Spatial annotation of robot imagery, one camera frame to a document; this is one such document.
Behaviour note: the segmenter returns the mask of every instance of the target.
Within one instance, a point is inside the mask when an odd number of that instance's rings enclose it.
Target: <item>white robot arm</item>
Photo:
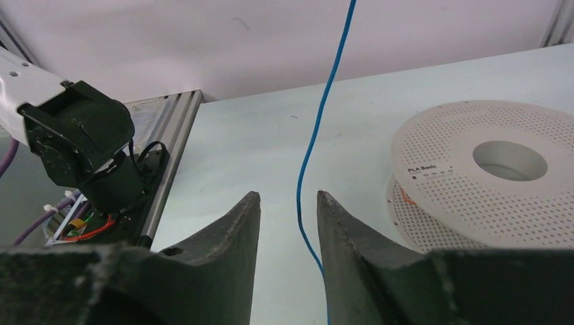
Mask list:
[[[83,81],[71,83],[0,49],[0,125],[40,157],[59,186],[78,188],[102,213],[145,194],[123,152],[135,133],[127,108]]]
[[[63,93],[65,80],[0,48],[0,125],[20,143],[28,145],[24,104],[40,106]]]

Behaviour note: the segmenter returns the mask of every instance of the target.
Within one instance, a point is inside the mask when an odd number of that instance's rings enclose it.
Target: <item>perforated spool flange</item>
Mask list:
[[[473,156],[491,142],[528,147],[547,169],[529,181],[492,175]],[[509,151],[496,147],[490,154]],[[502,101],[444,104],[402,125],[391,157],[395,177],[418,206],[464,236],[488,246],[574,247],[570,114]],[[528,165],[530,157],[524,157],[518,162]]]
[[[409,247],[419,253],[436,249],[486,247],[457,234],[432,218],[418,205],[405,201],[401,193],[401,185],[394,177],[391,178],[387,188],[387,203],[397,231]]]

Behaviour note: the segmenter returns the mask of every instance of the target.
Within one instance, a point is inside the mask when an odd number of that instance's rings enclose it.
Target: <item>white wall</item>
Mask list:
[[[349,0],[0,0],[41,64],[122,101],[327,79]],[[339,78],[534,49],[556,0],[359,0]]]

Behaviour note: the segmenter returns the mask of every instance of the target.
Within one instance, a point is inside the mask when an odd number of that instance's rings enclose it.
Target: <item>white tabletop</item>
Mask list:
[[[158,251],[187,238],[250,190],[258,191],[261,231],[251,324],[326,323],[322,279],[299,234],[295,207],[297,176],[323,88],[201,105],[152,245]],[[478,99],[574,112],[574,45],[335,83],[303,185],[303,219],[316,250],[319,189],[402,242],[384,199],[394,132],[425,108]]]

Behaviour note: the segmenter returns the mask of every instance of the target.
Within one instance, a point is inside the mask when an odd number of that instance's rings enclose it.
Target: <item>wire bundle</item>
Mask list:
[[[34,223],[32,223],[28,228],[26,228],[26,230],[24,230],[24,232],[22,232],[14,240],[13,245],[14,246],[20,245],[24,241],[24,239],[26,239],[26,237],[28,237],[44,221],[50,219],[53,215],[55,215],[56,210],[60,211],[63,208],[66,208],[67,206],[74,204],[75,200],[76,200],[75,196],[71,196],[71,197],[61,201],[60,203],[58,203],[58,205],[55,206],[55,209],[46,211],[46,213],[44,213],[41,217],[39,217],[38,220],[36,220]]]
[[[112,219],[112,215],[108,216],[108,221],[106,222],[105,225],[103,225],[102,227],[97,228],[96,230],[93,230],[91,232],[88,232],[87,234],[81,234],[80,236],[75,236],[75,237],[63,237],[63,239],[67,242],[70,241],[78,241],[78,240],[86,240],[86,239],[90,239],[92,237],[94,237],[95,235],[104,232],[105,230],[107,230],[109,227],[112,227],[114,224],[116,223],[115,220]]]

